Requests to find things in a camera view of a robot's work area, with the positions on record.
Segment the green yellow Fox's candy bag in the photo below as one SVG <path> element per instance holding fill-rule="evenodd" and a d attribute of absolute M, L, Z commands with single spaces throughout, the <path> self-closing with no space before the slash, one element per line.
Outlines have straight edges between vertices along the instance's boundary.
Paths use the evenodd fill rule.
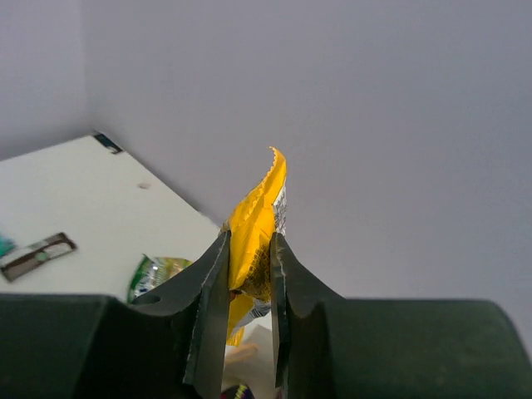
<path fill-rule="evenodd" d="M 127 302 L 133 303 L 137 297 L 165 283 L 192 263 L 183 258 L 151 257 L 144 254 L 129 283 Z"/>

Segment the dark blue snack bag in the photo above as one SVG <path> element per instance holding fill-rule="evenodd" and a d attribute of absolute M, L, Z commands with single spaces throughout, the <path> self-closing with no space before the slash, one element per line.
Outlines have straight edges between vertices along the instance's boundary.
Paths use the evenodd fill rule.
<path fill-rule="evenodd" d="M 224 389 L 220 393 L 220 399 L 254 399 L 249 386 L 245 384 L 238 384 Z"/>

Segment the brown paper bag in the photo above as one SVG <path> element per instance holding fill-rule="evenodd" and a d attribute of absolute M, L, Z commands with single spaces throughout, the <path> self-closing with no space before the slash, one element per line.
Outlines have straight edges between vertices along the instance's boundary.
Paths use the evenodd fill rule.
<path fill-rule="evenodd" d="M 276 395 L 273 334 L 269 329 L 255 327 L 240 346 L 226 352 L 221 387 L 239 384 L 247 385 L 256 398 Z"/>

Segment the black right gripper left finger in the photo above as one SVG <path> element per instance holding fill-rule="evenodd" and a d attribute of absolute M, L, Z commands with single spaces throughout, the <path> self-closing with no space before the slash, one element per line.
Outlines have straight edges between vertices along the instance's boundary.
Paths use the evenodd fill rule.
<path fill-rule="evenodd" d="M 4 398 L 216 398 L 229 311 L 229 233 L 184 271 L 123 303 L 4 294 Z"/>

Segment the yellow M&M's packet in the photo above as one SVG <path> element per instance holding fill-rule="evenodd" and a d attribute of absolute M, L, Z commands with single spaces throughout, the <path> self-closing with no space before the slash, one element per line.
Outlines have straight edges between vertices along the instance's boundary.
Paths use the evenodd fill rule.
<path fill-rule="evenodd" d="M 226 343 L 238 346 L 244 329 L 271 310 L 270 241 L 286 234 L 287 162 L 276 148 L 262 180 L 234 208 L 220 231 L 230 232 L 229 305 Z"/>

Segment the brown chocolate bar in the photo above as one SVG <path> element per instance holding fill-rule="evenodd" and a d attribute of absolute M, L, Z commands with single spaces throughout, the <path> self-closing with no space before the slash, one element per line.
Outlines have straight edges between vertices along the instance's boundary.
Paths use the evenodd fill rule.
<path fill-rule="evenodd" d="M 65 233 L 57 233 L 3 256 L 1 274 L 12 283 L 54 259 L 74 253 L 77 249 L 76 243 Z"/>

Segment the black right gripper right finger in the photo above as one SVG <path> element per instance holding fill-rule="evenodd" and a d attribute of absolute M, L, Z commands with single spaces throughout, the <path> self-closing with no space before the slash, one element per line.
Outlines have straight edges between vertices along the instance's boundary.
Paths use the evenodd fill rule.
<path fill-rule="evenodd" d="M 531 362 L 497 304 L 344 298 L 270 242 L 275 384 L 285 398 L 528 398 Z"/>

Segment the teal snack packet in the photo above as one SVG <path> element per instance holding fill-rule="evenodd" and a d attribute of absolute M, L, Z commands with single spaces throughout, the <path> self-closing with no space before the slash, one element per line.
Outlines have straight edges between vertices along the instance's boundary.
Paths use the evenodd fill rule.
<path fill-rule="evenodd" d="M 0 258 L 10 254 L 16 247 L 16 243 L 10 237 L 0 233 Z"/>

